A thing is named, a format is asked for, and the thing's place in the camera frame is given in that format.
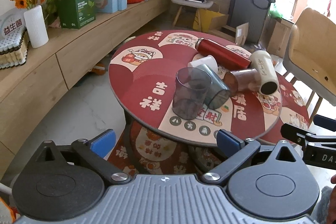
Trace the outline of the brown transparent cup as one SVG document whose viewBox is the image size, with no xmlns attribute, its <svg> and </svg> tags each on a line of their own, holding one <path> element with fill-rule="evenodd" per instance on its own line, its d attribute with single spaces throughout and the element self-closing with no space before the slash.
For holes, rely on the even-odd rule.
<svg viewBox="0 0 336 224">
<path fill-rule="evenodd" d="M 246 91 L 257 92 L 261 87 L 261 77 L 256 69 L 227 72 L 223 82 L 229 87 L 232 95 Z"/>
</svg>

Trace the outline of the small bottles pack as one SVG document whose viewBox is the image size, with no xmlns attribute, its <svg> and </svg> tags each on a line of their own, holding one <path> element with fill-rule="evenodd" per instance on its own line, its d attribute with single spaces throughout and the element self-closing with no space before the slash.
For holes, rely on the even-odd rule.
<svg viewBox="0 0 336 224">
<path fill-rule="evenodd" d="M 27 60 L 29 42 L 26 28 L 16 29 L 1 40 L 1 69 L 23 65 Z"/>
</svg>

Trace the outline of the white ribbed vase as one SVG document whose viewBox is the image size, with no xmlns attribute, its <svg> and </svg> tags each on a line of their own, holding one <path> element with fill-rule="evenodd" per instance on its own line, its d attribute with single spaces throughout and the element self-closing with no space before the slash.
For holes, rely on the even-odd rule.
<svg viewBox="0 0 336 224">
<path fill-rule="evenodd" d="M 49 41 L 41 5 L 24 12 L 24 19 L 31 46 L 39 48 Z"/>
</svg>

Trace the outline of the red metal thermos bottle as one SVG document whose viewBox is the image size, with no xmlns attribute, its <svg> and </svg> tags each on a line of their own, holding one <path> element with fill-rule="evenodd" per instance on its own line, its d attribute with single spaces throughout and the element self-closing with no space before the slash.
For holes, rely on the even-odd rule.
<svg viewBox="0 0 336 224">
<path fill-rule="evenodd" d="M 229 71 L 248 69 L 251 65 L 251 53 L 240 46 L 223 46 L 213 40 L 199 38 L 195 49 L 203 56 L 213 56 L 219 65 Z"/>
</svg>

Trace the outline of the yellow paper bag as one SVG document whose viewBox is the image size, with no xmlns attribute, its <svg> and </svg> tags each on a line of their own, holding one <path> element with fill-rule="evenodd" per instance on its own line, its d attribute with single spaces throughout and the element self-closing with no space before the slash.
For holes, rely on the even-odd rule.
<svg viewBox="0 0 336 224">
<path fill-rule="evenodd" d="M 213 11 L 209 9 L 197 8 L 193 29 L 196 31 L 201 31 L 208 33 L 209 30 L 212 30 L 219 25 L 225 25 L 227 22 L 227 15 L 222 14 L 219 10 Z"/>
</svg>

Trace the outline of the green product box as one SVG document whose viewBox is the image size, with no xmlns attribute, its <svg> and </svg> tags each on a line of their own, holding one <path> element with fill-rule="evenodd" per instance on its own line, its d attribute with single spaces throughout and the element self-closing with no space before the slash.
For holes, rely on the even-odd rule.
<svg viewBox="0 0 336 224">
<path fill-rule="evenodd" d="M 56 2 L 60 27 L 76 29 L 96 20 L 95 0 L 61 0 Z"/>
</svg>

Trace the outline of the grey shell chair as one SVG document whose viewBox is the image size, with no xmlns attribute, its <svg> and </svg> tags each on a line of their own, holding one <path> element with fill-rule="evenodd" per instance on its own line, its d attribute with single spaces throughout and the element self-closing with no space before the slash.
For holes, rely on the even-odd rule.
<svg viewBox="0 0 336 224">
<path fill-rule="evenodd" d="M 173 21 L 173 26 L 176 26 L 183 7 L 192 7 L 192 8 L 195 8 L 196 10 L 197 8 L 209 9 L 214 4 L 213 1 L 208 1 L 208 0 L 171 0 L 171 2 L 179 6 L 176 16 Z"/>
</svg>

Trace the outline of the grey black shopping bag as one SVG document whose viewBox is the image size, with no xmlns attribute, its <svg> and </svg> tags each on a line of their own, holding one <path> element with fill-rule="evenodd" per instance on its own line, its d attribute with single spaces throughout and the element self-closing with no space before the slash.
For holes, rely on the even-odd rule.
<svg viewBox="0 0 336 224">
<path fill-rule="evenodd" d="M 263 32 L 270 5 L 276 0 L 231 0 L 228 25 L 236 28 L 248 23 L 247 41 L 257 44 Z"/>
</svg>

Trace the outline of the cardboard box on floor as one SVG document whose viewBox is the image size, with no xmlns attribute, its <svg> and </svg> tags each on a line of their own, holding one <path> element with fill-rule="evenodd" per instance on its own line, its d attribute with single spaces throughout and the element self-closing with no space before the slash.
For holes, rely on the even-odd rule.
<svg viewBox="0 0 336 224">
<path fill-rule="evenodd" d="M 237 46 L 243 46 L 248 36 L 249 23 L 241 24 L 236 28 L 228 25 L 209 30 L 209 34 L 233 42 Z"/>
</svg>

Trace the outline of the cream coffee tumbler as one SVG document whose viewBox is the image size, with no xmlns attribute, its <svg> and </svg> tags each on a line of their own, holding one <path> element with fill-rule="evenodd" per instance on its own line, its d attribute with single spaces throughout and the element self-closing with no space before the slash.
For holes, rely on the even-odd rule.
<svg viewBox="0 0 336 224">
<path fill-rule="evenodd" d="M 260 75 L 261 86 L 259 93 L 272 95 L 278 90 L 279 82 L 273 66 L 272 57 L 267 51 L 255 51 L 249 57 L 252 68 L 256 69 Z"/>
</svg>

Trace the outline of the red round cartoon table mat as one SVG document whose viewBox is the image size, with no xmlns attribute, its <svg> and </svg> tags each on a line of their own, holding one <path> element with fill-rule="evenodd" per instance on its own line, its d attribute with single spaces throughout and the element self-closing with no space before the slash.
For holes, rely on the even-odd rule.
<svg viewBox="0 0 336 224">
<path fill-rule="evenodd" d="M 279 76 L 279 88 L 266 96 L 239 92 L 217 109 L 202 106 L 196 118 L 186 120 L 173 112 L 174 102 L 194 110 L 206 90 L 206 75 L 189 63 L 201 58 L 195 49 L 199 38 L 215 41 L 248 60 L 250 53 L 228 40 L 195 31 L 158 31 L 121 46 L 109 65 L 112 91 L 125 115 L 144 128 L 186 144 L 216 146 L 219 130 L 241 139 L 276 143 L 280 128 L 289 123 L 307 129 L 305 102 L 294 86 Z"/>
</svg>

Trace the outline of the white paper cup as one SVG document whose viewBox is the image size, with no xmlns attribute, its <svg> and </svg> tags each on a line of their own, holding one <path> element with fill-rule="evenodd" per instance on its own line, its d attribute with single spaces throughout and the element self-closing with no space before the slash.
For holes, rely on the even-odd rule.
<svg viewBox="0 0 336 224">
<path fill-rule="evenodd" d="M 190 61 L 187 66 L 196 68 L 199 65 L 207 65 L 212 71 L 215 73 L 218 72 L 218 64 L 215 58 L 211 55 L 208 56 L 201 56 L 200 54 L 197 54 L 192 61 Z"/>
</svg>

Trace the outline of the white probiotic display box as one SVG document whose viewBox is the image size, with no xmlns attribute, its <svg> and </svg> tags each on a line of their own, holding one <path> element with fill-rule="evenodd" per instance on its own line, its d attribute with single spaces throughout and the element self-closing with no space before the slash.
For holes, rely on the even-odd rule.
<svg viewBox="0 0 336 224">
<path fill-rule="evenodd" d="M 26 9 L 13 8 L 5 12 L 0 17 L 1 39 L 5 39 L 14 32 L 16 29 L 20 29 L 26 26 L 24 13 Z"/>
</svg>

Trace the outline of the grey-blue transparent cup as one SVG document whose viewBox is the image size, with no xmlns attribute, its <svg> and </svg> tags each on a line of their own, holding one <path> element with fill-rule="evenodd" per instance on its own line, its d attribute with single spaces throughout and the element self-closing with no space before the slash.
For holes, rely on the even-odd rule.
<svg viewBox="0 0 336 224">
<path fill-rule="evenodd" d="M 212 80 L 212 83 L 205 97 L 205 104 L 209 109 L 212 110 L 220 108 L 227 102 L 227 100 L 231 96 L 229 87 L 208 65 L 198 65 L 197 68 L 206 72 Z"/>
</svg>

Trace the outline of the smoky purple transparent cup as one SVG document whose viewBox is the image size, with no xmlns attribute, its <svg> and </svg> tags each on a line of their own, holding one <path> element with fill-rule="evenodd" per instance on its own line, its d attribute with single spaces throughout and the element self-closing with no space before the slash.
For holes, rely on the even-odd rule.
<svg viewBox="0 0 336 224">
<path fill-rule="evenodd" d="M 211 83 L 211 77 L 201 69 L 180 69 L 175 77 L 172 111 L 182 119 L 195 119 L 203 107 Z"/>
</svg>

